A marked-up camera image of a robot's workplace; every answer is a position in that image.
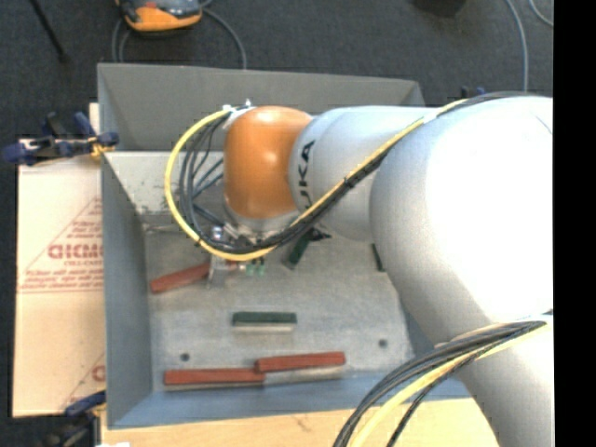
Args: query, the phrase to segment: cardboard box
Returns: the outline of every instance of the cardboard box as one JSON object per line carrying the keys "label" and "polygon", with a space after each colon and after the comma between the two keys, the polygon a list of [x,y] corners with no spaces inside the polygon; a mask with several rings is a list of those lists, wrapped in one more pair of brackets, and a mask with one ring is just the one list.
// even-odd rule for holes
{"label": "cardboard box", "polygon": [[[92,105],[95,128],[97,114]],[[18,181],[15,417],[105,389],[100,163],[20,166]]]}
{"label": "cardboard box", "polygon": [[[265,277],[239,275],[219,290],[197,283],[154,295],[148,287],[205,261],[172,224],[163,195],[169,151],[192,124],[247,99],[312,115],[338,106],[423,105],[417,84],[126,64],[101,64],[99,84],[102,130],[121,138],[102,165],[108,427],[350,408],[413,355],[397,292],[366,244],[322,242],[293,273],[276,251]],[[222,144],[216,139],[212,152]],[[292,311],[299,321],[291,334],[239,334],[231,319],[248,309]],[[183,391],[163,382],[168,369],[246,368],[260,357],[337,350],[347,362],[334,379]]]}

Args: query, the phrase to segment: blue clamp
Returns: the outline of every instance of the blue clamp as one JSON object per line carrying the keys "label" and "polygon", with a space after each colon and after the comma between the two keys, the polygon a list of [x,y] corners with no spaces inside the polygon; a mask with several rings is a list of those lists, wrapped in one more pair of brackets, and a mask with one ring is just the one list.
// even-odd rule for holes
{"label": "blue clamp", "polygon": [[29,142],[17,142],[2,149],[2,158],[11,164],[32,166],[53,159],[89,154],[99,156],[115,149],[117,132],[97,134],[88,118],[81,112],[74,114],[77,131],[67,131],[56,116],[47,115],[42,124],[42,137]]}

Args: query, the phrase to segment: red stick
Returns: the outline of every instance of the red stick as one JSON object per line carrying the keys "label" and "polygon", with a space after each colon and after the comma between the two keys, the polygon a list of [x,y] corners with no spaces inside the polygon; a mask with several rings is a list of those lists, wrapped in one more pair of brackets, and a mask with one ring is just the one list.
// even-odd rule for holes
{"label": "red stick", "polygon": [[250,368],[180,369],[164,373],[166,386],[187,384],[262,383],[264,374]]}
{"label": "red stick", "polygon": [[254,369],[258,373],[276,373],[279,371],[291,371],[295,369],[341,366],[342,364],[345,364],[344,352],[332,351],[328,353],[310,353],[260,358],[255,361]]}

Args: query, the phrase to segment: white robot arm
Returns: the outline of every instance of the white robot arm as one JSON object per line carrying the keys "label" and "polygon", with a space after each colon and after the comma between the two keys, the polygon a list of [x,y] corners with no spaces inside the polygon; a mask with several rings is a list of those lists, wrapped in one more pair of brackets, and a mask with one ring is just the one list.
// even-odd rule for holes
{"label": "white robot arm", "polygon": [[[288,239],[268,233],[298,233],[335,187],[345,194],[329,197],[318,223],[374,243],[432,343],[553,308],[552,99],[499,95],[441,111],[365,106],[314,117],[269,106],[235,116],[225,204],[237,228],[270,243],[213,244],[176,213],[170,194],[178,222],[211,253],[267,254]],[[460,377],[500,445],[554,445],[552,331]]]}

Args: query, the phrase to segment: black floor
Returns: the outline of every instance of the black floor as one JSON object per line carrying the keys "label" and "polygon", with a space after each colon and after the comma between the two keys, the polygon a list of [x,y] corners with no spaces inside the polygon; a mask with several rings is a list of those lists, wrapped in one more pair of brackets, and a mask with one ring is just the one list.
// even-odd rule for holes
{"label": "black floor", "polygon": [[[38,0],[70,57],[59,62],[29,0],[0,0],[0,147],[38,134],[50,111],[65,119],[97,97],[96,63],[112,61],[113,0]],[[511,7],[515,8],[524,42]],[[553,0],[535,0],[548,18]],[[412,79],[428,105],[462,87],[553,95],[553,28],[529,0],[214,0],[250,69]],[[205,16],[166,40],[131,36],[126,61],[237,68],[237,45]],[[15,170],[0,161],[0,445],[30,446],[61,419],[11,419]],[[43,216],[40,201],[40,216]]]}

